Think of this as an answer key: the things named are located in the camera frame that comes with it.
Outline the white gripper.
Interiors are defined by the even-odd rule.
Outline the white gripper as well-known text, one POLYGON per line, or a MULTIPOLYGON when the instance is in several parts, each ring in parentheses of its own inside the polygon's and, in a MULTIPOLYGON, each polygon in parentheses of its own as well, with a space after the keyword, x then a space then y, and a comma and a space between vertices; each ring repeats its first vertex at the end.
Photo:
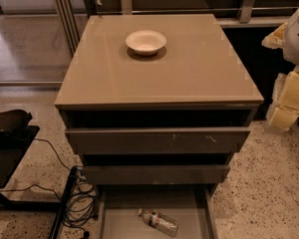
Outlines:
POLYGON ((299 66, 287 75, 278 75, 272 100, 278 108, 269 108, 268 123, 281 130, 288 130, 299 118, 299 66))

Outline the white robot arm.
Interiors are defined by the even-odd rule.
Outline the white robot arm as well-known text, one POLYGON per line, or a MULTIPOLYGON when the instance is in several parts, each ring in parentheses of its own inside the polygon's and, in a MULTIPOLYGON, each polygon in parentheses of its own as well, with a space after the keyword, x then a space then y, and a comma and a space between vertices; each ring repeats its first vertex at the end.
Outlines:
POLYGON ((266 36, 262 45, 281 49, 283 58, 295 65, 287 75, 278 75, 266 115, 269 126, 287 131, 299 119, 299 8, 286 23, 266 36))

